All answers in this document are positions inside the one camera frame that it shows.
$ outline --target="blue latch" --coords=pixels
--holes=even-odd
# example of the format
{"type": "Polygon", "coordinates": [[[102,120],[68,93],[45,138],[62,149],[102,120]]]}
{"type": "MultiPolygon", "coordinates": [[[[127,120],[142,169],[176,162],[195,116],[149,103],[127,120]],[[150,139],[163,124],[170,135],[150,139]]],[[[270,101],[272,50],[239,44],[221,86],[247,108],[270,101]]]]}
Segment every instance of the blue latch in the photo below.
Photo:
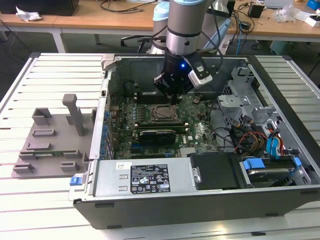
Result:
{"type": "Polygon", "coordinates": [[[266,166],[261,158],[248,158],[243,161],[245,170],[264,169],[266,166]]]}
{"type": "Polygon", "coordinates": [[[300,159],[299,159],[298,157],[295,157],[295,158],[293,159],[293,162],[294,162],[294,164],[295,164],[296,167],[299,167],[299,166],[302,165],[302,163],[301,163],[301,161],[300,161],[300,159]]]}
{"type": "Polygon", "coordinates": [[[266,152],[271,156],[275,157],[275,159],[279,159],[280,157],[277,155],[277,146],[278,146],[278,139],[275,137],[268,138],[266,142],[266,152]]]}
{"type": "Polygon", "coordinates": [[[73,176],[70,180],[70,186],[81,186],[82,176],[73,176]]]}

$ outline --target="power supply label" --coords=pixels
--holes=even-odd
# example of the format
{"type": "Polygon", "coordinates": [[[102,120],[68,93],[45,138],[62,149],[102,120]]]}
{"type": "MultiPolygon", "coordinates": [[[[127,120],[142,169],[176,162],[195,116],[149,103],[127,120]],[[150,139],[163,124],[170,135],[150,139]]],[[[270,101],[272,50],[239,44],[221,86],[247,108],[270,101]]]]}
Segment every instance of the power supply label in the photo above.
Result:
{"type": "Polygon", "coordinates": [[[155,194],[170,192],[167,164],[131,166],[133,194],[155,194]]]}

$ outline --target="white paper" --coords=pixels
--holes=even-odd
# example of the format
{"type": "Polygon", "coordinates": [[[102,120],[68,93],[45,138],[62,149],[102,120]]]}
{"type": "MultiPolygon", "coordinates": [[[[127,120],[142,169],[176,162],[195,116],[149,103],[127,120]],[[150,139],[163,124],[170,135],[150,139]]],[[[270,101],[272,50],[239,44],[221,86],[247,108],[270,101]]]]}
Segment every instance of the white paper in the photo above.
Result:
{"type": "Polygon", "coordinates": [[[16,14],[21,20],[25,22],[33,21],[33,20],[39,20],[42,19],[42,17],[39,15],[38,12],[27,12],[27,11],[22,11],[21,9],[16,8],[16,14]]]}
{"type": "Polygon", "coordinates": [[[305,21],[312,13],[306,12],[306,11],[299,11],[296,15],[293,17],[295,19],[305,21]]]}
{"type": "Polygon", "coordinates": [[[132,165],[132,162],[117,162],[115,165],[116,170],[127,170],[130,169],[132,165]]]}

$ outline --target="motherboard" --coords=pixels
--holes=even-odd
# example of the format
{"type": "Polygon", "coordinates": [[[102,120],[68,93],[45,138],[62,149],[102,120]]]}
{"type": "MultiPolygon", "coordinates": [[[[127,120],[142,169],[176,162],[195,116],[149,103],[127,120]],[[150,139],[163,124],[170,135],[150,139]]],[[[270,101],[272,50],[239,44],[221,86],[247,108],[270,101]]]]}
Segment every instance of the motherboard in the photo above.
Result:
{"type": "Polygon", "coordinates": [[[177,105],[139,104],[134,97],[110,94],[105,111],[110,113],[112,158],[179,158],[217,151],[209,106],[194,94],[183,95],[177,105]]]}

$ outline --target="green circuit board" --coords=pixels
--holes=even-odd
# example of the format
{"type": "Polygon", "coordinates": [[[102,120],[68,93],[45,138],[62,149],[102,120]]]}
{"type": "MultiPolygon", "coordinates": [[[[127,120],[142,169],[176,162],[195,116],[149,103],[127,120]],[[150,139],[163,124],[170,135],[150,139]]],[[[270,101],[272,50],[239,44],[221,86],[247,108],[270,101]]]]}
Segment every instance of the green circuit board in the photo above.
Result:
{"type": "Polygon", "coordinates": [[[178,158],[191,152],[217,151],[207,122],[208,103],[193,94],[182,96],[177,105],[136,104],[133,98],[111,95],[111,134],[115,159],[178,158]],[[166,123],[159,127],[157,123],[166,123]],[[143,146],[139,132],[143,130],[176,131],[174,144],[165,147],[143,146]]]}

